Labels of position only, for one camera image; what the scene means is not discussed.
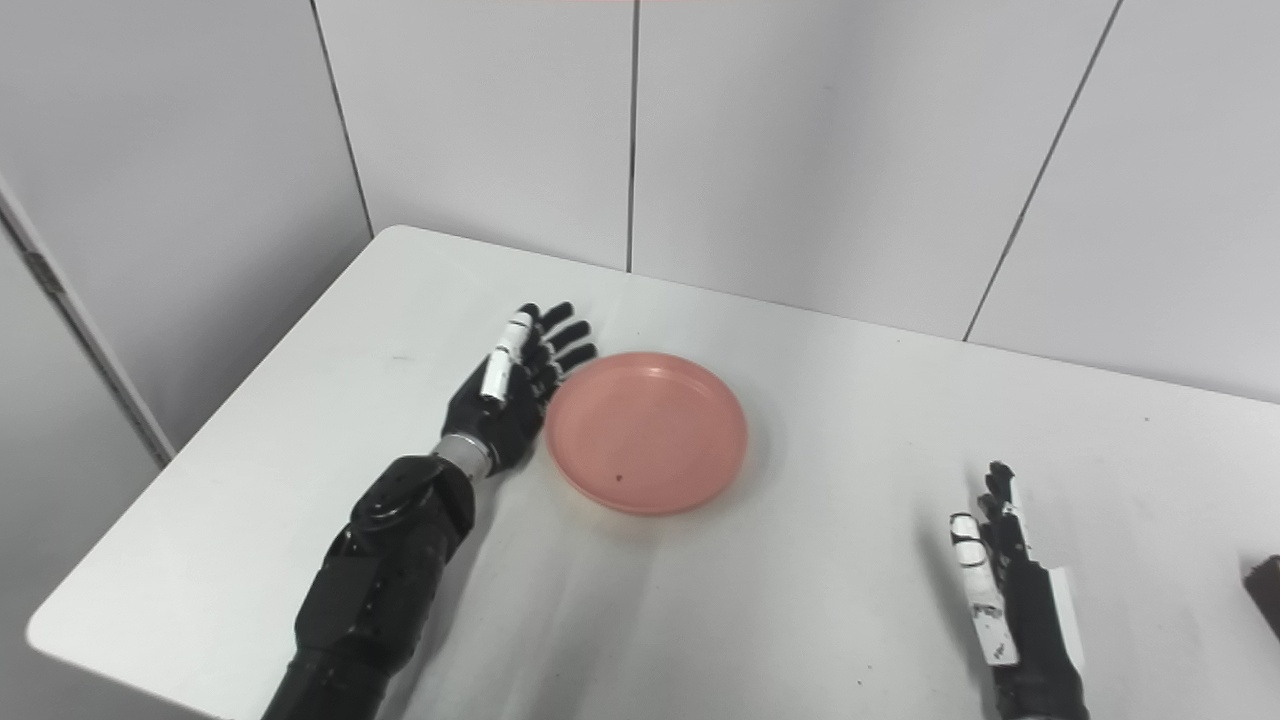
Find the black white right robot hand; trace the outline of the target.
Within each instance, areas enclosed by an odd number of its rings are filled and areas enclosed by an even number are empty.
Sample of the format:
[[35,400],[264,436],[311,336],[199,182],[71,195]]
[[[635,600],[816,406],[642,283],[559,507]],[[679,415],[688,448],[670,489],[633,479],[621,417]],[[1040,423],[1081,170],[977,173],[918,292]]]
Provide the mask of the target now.
[[1012,469],[992,461],[980,515],[955,512],[950,541],[1001,719],[1088,719],[1068,574],[1034,556]]

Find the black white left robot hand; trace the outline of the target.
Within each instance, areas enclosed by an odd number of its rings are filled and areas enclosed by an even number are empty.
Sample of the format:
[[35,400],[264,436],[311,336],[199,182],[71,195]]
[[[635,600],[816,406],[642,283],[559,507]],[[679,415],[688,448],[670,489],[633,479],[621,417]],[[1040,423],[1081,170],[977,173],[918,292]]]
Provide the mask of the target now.
[[590,334],[571,302],[521,306],[451,398],[435,454],[472,480],[518,466],[557,389],[596,357]]

